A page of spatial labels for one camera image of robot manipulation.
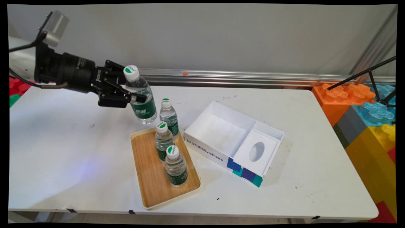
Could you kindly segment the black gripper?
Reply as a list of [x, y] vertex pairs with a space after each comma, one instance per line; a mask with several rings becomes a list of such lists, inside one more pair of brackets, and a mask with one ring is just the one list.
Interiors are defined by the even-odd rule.
[[76, 92], [98, 94], [98, 105], [101, 107], [126, 108], [131, 102], [146, 102], [146, 95], [130, 92], [123, 87], [127, 81], [123, 72], [124, 66], [106, 60], [104, 68], [106, 70], [103, 76], [103, 68], [96, 66], [94, 61], [63, 53], [60, 62], [61, 87]]

